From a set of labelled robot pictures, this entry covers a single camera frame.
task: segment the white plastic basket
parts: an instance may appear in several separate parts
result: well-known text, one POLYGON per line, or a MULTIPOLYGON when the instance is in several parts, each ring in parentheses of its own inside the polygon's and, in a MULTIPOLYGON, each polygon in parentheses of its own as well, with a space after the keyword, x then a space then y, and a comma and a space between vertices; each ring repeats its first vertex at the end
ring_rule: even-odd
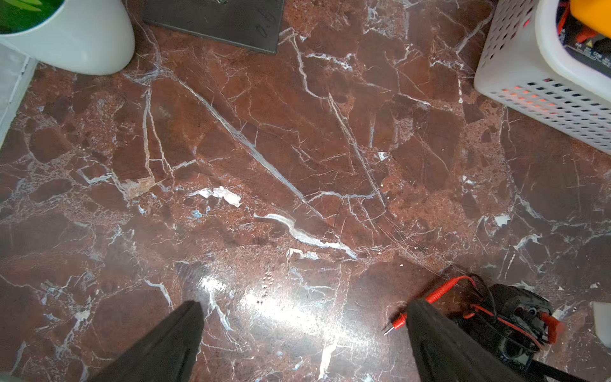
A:
POLYGON ((558 0, 500 0, 475 88, 611 155, 611 78, 565 51, 557 7, 558 0))

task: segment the black mat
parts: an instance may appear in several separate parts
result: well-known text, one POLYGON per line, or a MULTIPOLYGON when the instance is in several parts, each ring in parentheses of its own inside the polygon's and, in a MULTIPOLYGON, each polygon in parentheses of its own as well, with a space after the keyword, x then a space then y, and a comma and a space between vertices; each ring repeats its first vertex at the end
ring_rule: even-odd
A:
POLYGON ((146 0, 145 22, 276 53, 284 0, 146 0))

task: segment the orange object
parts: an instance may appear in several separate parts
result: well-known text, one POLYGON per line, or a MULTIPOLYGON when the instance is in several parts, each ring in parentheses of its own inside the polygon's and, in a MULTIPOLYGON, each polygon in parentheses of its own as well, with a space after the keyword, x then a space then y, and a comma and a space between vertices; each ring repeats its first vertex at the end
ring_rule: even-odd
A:
POLYGON ((547 324, 547 340, 549 343, 556 343, 558 335, 565 330, 565 323, 558 321, 555 317, 542 312, 539 315, 541 321, 547 324))
POLYGON ((611 1, 571 0, 572 15, 583 24, 611 38, 611 1))

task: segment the marble floor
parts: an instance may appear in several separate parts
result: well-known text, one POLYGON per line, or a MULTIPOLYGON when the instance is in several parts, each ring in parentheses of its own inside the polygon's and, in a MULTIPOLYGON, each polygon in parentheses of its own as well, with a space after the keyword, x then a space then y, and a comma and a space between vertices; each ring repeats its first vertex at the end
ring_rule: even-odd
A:
POLYGON ((611 158, 473 89, 493 2, 287 0, 275 56, 141 8, 124 71, 39 64, 0 151, 0 370, 84 381, 196 299, 193 381, 417 381, 381 330, 470 270, 611 375, 611 158))

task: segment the white planter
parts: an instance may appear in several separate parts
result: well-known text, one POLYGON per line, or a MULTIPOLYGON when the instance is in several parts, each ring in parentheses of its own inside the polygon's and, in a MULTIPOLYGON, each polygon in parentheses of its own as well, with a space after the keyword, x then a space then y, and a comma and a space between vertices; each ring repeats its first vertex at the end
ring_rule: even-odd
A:
POLYGON ((65 0, 43 23, 0 34, 0 43, 71 72, 109 75, 134 54, 134 31, 120 0, 65 0))
POLYGON ((558 3, 499 1, 475 89, 611 155, 611 78, 562 47, 558 3))

